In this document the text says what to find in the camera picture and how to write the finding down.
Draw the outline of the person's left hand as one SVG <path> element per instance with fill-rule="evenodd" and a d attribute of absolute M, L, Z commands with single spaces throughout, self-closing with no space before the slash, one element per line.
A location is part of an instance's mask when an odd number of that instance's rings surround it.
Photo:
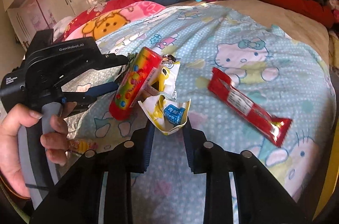
<path fill-rule="evenodd" d="M 40 137 L 40 143 L 46 150 L 47 159 L 61 166 L 67 162 L 68 125 L 64 118 L 73 111 L 76 102 L 65 104 L 61 116 L 50 119 L 52 131 Z M 23 198 L 29 198 L 29 189 L 25 186 L 24 176 L 18 154 L 17 135 L 20 127 L 32 127 L 42 118 L 42 114 L 17 104 L 1 122 L 1 177 L 12 191 Z"/>

